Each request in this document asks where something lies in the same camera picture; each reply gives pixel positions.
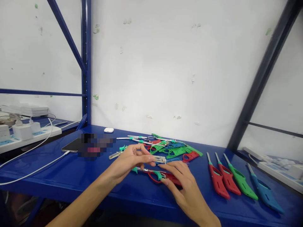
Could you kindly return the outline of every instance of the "white power strip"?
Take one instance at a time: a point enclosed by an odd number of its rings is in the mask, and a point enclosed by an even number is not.
[[[303,180],[290,176],[287,169],[269,162],[259,162],[258,167],[303,194]]]
[[[253,157],[260,161],[272,161],[272,158],[267,156],[267,155],[261,155],[258,153],[256,150],[252,150],[251,148],[248,147],[243,147],[243,150],[246,151],[247,153],[251,154]]]
[[[24,141],[18,140],[14,137],[14,135],[11,135],[10,140],[5,140],[0,142],[0,154],[46,139],[50,134],[50,132],[51,132],[51,126],[41,128],[41,131],[33,133],[33,137],[31,139]],[[62,134],[61,128],[54,126],[50,137],[57,136],[60,134]]]

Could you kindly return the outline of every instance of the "hand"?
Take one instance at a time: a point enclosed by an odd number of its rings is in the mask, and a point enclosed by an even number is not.
[[[136,166],[144,169],[144,163],[156,166],[154,157],[146,150],[142,143],[129,145],[125,151],[105,170],[100,178],[107,178],[114,184],[120,183]]]
[[[170,171],[182,184],[183,189],[179,191],[170,179],[161,179],[190,219],[199,226],[221,226],[219,219],[205,202],[194,176],[185,163],[174,161],[159,167]]]

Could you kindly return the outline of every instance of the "blue shelf surface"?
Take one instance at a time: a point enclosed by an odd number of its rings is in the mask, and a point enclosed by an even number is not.
[[[104,133],[104,128],[89,125],[21,156],[0,169],[0,182],[20,178],[58,158],[62,155],[61,148],[76,139],[81,133],[95,133],[101,137],[106,134],[107,137],[112,138],[145,135],[117,129],[114,130],[114,133],[108,134]],[[72,202],[114,161],[109,160],[109,155],[119,151],[119,147],[134,143],[129,140],[117,140],[95,161],[86,161],[84,158],[78,157],[78,154],[70,153],[35,175],[13,184],[0,186],[0,189]],[[255,201],[245,195],[239,196],[229,192],[230,200],[219,196],[212,185],[206,152],[209,152],[216,168],[218,166],[215,152],[218,153],[222,164],[227,166],[223,158],[223,153],[225,153],[234,168],[246,176],[248,185],[257,193],[246,162],[226,148],[186,143],[204,154],[191,161],[189,168],[195,176],[208,206],[219,217],[222,226],[300,226],[302,224],[303,199],[255,168],[253,169],[258,178],[272,189],[274,197],[285,211],[284,215],[279,215],[271,210],[262,201]],[[178,207],[166,186],[155,184],[146,174],[142,173],[130,172],[109,193],[99,207],[183,224],[193,224]]]

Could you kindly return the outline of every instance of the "white wall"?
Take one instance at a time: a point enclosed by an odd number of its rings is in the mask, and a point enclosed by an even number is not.
[[[80,52],[80,1],[57,3]],[[0,88],[81,93],[81,69],[46,0],[1,0],[0,31]],[[66,120],[82,116],[80,97],[0,94],[0,103],[12,102],[48,106]]]
[[[226,147],[285,3],[93,1],[92,123]]]
[[[251,122],[303,134],[303,11],[283,46]],[[303,139],[249,125],[239,149],[303,160]]]

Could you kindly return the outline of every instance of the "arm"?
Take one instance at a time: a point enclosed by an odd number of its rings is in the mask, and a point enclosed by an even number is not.
[[[208,207],[194,176],[185,163],[175,161],[159,166],[170,171],[182,184],[183,189],[179,191],[171,180],[161,179],[173,193],[177,204],[191,220],[199,226],[221,227],[218,217]]]
[[[151,166],[153,156],[143,144],[130,145],[73,203],[52,220],[47,227],[82,226],[108,193],[135,167]]]

